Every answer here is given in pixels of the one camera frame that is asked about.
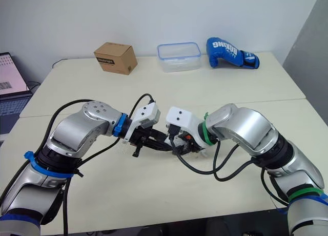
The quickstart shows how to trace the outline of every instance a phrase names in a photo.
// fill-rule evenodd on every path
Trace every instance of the white table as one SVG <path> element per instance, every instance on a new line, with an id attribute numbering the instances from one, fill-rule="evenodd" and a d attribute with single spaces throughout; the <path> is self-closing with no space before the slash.
<path id="1" fill-rule="evenodd" d="M 212 112 L 220 106 L 189 106 L 185 109 L 202 117 L 204 112 Z M 324 179 L 328 180 L 325 155 L 328 127 L 307 100 L 243 103 L 237 106 L 263 113 L 309 157 Z M 155 128 L 164 131 L 164 119 L 169 108 L 160 109 L 161 119 Z M 1 147 L 1 191 L 23 163 L 23 154 L 38 147 L 49 119 L 50 116 L 40 116 L 18 120 Z M 114 138 L 99 137 L 86 156 L 113 141 Z M 222 156 L 227 154 L 233 144 L 232 141 L 222 142 Z M 68 202 L 70 232 L 124 228 L 274 208 L 261 185 L 260 169 L 255 165 L 246 168 L 234 179 L 219 183 L 213 176 L 188 170 L 169 152 L 144 147 L 140 157 L 133 158 L 133 150 L 131 145 L 120 143 L 83 166 L 80 169 L 85 175 L 83 178 L 73 178 Z M 208 158 L 196 153 L 185 158 L 203 170 L 210 170 L 213 151 L 213 148 L 208 150 Z M 247 153 L 238 148 L 221 176 L 231 173 L 249 158 Z M 53 222 L 42 227 L 42 234 L 62 233 L 62 225 L 60 210 Z"/>
<path id="2" fill-rule="evenodd" d="M 255 70 L 225 63 L 212 69 L 202 56 L 200 69 L 174 73 L 164 73 L 156 57 L 138 57 L 128 76 L 104 72 L 95 58 L 66 60 L 49 73 L 20 115 L 52 115 L 64 103 L 82 98 L 128 112 L 146 92 L 162 105 L 179 107 L 305 98 L 271 53 L 258 56 Z M 63 113 L 79 109 L 76 105 Z"/>
<path id="3" fill-rule="evenodd" d="M 165 116 L 178 106 L 203 117 L 226 103 L 237 103 L 262 112 L 280 132 L 292 140 L 328 178 L 325 141 L 328 128 L 305 100 L 271 53 L 260 53 L 260 68 L 238 69 L 223 64 L 194 71 L 164 73 L 156 57 L 139 57 L 129 75 L 102 71 L 96 59 L 67 60 L 56 66 L 42 83 L 0 149 L 0 192 L 27 150 L 36 150 L 50 116 L 66 102 L 95 99 L 129 112 L 143 93 L 151 93 L 162 114 L 155 128 L 165 131 Z M 64 110 L 56 124 L 81 105 Z M 103 149 L 114 138 L 100 136 L 86 157 Z M 221 145 L 223 156 L 233 142 Z M 148 225 L 216 215 L 274 208 L 261 186 L 260 169 L 251 166 L 229 182 L 195 174 L 168 152 L 146 147 L 140 157 L 131 157 L 134 147 L 121 142 L 81 168 L 83 178 L 74 177 L 69 192 L 69 231 L 84 232 Z M 212 167 L 214 148 L 208 157 L 189 154 L 187 161 L 204 170 Z M 236 151 L 221 172 L 225 176 L 249 160 Z M 62 212 L 42 227 L 42 234 L 62 233 Z"/>

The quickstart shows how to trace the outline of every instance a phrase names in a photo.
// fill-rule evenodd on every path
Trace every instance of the laptop keyboard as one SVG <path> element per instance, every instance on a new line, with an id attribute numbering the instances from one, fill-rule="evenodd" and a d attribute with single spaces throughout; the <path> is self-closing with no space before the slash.
<path id="1" fill-rule="evenodd" d="M 0 116 L 19 114 L 24 109 L 29 99 L 20 99 L 0 102 Z"/>

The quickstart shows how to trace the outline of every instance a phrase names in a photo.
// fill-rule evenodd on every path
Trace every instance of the cardboard box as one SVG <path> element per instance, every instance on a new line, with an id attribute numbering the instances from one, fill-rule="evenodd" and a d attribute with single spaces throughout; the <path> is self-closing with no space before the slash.
<path id="1" fill-rule="evenodd" d="M 104 43 L 94 51 L 103 71 L 130 74 L 137 66 L 137 59 L 131 45 Z"/>

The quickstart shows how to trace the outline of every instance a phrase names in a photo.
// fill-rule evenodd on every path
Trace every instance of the blue boxing glove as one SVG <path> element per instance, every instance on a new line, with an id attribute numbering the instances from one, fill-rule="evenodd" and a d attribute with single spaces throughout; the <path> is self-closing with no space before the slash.
<path id="1" fill-rule="evenodd" d="M 207 40 L 206 51 L 212 68 L 219 64 L 218 58 L 227 60 L 229 63 L 243 68 L 258 68 L 260 60 L 253 53 L 238 50 L 229 42 L 218 37 Z"/>

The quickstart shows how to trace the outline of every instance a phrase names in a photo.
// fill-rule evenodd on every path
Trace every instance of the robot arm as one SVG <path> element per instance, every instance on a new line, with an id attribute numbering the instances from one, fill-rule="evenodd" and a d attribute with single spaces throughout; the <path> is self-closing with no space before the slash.
<path id="1" fill-rule="evenodd" d="M 290 202 L 288 221 L 294 236 L 327 235 L 328 206 L 320 198 L 324 181 L 319 170 L 259 112 L 228 104 L 208 115 L 205 121 L 172 107 L 167 116 L 169 132 L 179 131 L 174 143 L 180 149 L 184 135 L 191 135 L 197 150 L 231 139 L 240 145 L 257 166 L 265 168 L 280 198 Z"/>
<path id="2" fill-rule="evenodd" d="M 152 129 L 159 116 L 154 102 L 138 109 L 133 120 L 105 103 L 85 103 L 59 123 L 38 153 L 25 154 L 30 162 L 2 201 L 0 235 L 38 235 L 40 224 L 53 220 L 63 201 L 63 186 L 79 173 L 81 158 L 99 135 L 125 139 L 137 147 L 134 156 L 142 146 L 172 150 L 164 143 L 166 135 Z"/>

